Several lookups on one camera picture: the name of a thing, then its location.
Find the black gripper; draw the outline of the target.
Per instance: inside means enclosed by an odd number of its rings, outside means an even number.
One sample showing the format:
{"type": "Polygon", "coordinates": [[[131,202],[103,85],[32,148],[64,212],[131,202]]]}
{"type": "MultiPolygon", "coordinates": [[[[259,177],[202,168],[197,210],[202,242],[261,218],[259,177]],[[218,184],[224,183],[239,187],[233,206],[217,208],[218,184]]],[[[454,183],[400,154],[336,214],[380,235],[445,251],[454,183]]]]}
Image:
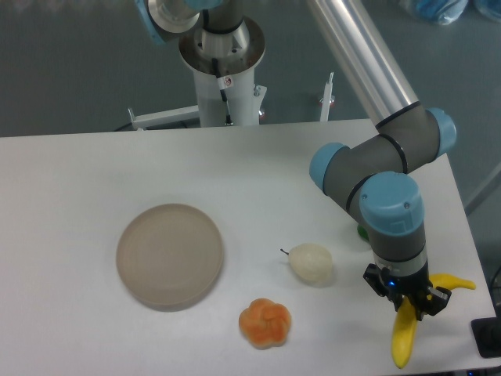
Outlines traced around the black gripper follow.
{"type": "Polygon", "coordinates": [[[397,276],[388,268],[380,269],[370,263],[363,274],[363,279],[380,297],[416,295],[416,318],[421,321],[424,316],[435,316],[449,304],[449,289],[432,287],[429,280],[428,264],[417,272],[407,276],[397,276]]]}

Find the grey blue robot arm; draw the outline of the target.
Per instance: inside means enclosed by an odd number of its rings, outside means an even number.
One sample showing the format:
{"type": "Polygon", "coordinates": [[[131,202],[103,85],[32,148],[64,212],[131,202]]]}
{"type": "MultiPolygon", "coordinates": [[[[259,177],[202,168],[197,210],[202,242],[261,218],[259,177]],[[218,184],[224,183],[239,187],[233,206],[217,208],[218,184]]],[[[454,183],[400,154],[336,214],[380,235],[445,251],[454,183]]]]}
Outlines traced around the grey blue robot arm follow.
{"type": "MultiPolygon", "coordinates": [[[[263,88],[254,69],[265,52],[261,28],[241,1],[139,1],[155,42],[178,40],[196,81],[204,127],[257,125],[263,88]]],[[[421,320],[441,312],[451,290],[428,272],[424,204],[410,173],[447,153],[452,119],[420,104],[359,1],[310,1],[308,7],[377,134],[351,148],[329,143],[309,174],[325,195],[368,233],[374,261],[364,279],[396,309],[421,320]]]]}

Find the green fruit behind arm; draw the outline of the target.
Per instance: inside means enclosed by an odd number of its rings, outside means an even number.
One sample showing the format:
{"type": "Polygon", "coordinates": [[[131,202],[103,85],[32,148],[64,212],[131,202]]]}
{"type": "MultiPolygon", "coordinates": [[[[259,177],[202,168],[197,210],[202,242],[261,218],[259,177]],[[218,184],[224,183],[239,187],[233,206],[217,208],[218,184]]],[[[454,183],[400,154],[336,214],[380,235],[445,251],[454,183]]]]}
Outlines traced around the green fruit behind arm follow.
{"type": "Polygon", "coordinates": [[[366,229],[361,226],[360,224],[357,225],[357,233],[358,235],[365,241],[369,241],[369,235],[366,231],[366,229]]]}

